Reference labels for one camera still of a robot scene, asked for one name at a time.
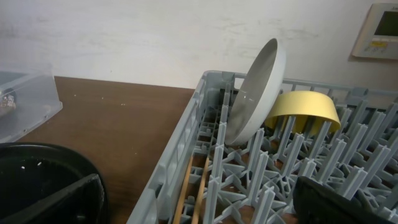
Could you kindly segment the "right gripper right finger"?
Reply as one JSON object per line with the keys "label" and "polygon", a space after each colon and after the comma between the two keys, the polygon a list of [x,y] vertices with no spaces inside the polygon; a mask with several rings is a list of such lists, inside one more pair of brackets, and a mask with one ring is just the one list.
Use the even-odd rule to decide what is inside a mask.
{"label": "right gripper right finger", "polygon": [[293,204],[299,223],[389,223],[374,213],[355,205],[346,197],[352,187],[360,187],[357,179],[350,178],[341,186],[343,195],[336,193],[308,177],[297,179],[293,191]]}

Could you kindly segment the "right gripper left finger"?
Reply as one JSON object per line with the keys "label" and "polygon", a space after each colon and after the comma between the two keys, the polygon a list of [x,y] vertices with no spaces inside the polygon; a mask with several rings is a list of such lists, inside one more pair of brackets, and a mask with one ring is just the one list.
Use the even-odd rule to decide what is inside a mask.
{"label": "right gripper left finger", "polygon": [[98,174],[86,177],[9,215],[1,223],[104,223],[105,189]]}

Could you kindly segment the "round black tray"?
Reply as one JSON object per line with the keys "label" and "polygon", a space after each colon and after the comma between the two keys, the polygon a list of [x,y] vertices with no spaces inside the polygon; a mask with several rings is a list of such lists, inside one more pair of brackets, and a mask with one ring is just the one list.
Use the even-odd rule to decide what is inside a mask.
{"label": "round black tray", "polygon": [[104,180],[80,153],[53,144],[1,144],[1,220],[90,175],[105,189],[105,222],[110,222]]}

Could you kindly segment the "yellow bowl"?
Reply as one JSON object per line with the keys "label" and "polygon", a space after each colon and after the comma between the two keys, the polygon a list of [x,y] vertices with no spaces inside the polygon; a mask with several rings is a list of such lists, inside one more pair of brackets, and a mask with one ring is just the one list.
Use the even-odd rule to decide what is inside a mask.
{"label": "yellow bowl", "polygon": [[327,133],[333,133],[341,128],[333,100],[329,96],[316,91],[291,91],[279,95],[264,124],[268,128],[274,129],[277,118],[284,116],[296,117],[293,133],[304,133],[307,120],[312,117],[315,118],[315,121],[312,124],[309,136],[316,135],[324,121],[331,123]]}

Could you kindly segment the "wooden chopstick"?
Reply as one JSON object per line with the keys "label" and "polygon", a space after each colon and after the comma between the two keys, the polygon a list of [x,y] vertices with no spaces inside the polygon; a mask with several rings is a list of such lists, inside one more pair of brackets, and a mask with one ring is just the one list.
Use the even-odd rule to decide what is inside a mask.
{"label": "wooden chopstick", "polygon": [[189,183],[189,178],[190,178],[190,173],[191,173],[191,168],[192,168],[192,161],[193,161],[193,157],[190,157],[188,166],[187,166],[187,170],[185,173],[185,177],[183,180],[183,184],[182,184],[182,188],[180,191],[180,196],[178,198],[178,202],[177,202],[177,206],[175,209],[175,214],[174,214],[174,219],[173,219],[173,224],[179,224],[180,223],[180,219],[182,216],[182,210],[183,210],[183,206],[184,206],[184,201],[185,201],[185,194],[187,191],[187,186]]}
{"label": "wooden chopstick", "polygon": [[203,173],[202,173],[202,177],[201,177],[201,181],[200,181],[200,186],[198,189],[198,195],[197,195],[197,199],[196,199],[195,206],[194,206],[191,224],[197,224],[199,221],[201,204],[203,201],[203,194],[204,194],[204,189],[205,189],[205,182],[206,182],[206,177],[207,177],[207,173],[208,173],[208,164],[209,164],[209,157],[206,158],[205,166],[203,168]]}

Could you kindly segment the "grey plate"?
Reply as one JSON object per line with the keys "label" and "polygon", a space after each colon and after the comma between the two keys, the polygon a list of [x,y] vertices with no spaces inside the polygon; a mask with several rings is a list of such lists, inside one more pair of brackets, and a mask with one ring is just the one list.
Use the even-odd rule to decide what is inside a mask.
{"label": "grey plate", "polygon": [[244,144],[261,127],[279,94],[286,61],[286,51],[280,40],[273,38],[263,46],[232,105],[226,125],[225,144]]}

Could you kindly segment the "brown snack wrapper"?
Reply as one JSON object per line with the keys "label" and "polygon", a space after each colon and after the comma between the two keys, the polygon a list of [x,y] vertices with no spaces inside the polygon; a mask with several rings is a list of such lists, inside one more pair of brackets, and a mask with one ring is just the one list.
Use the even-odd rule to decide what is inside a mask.
{"label": "brown snack wrapper", "polygon": [[1,117],[16,109],[17,94],[13,88],[1,89]]}

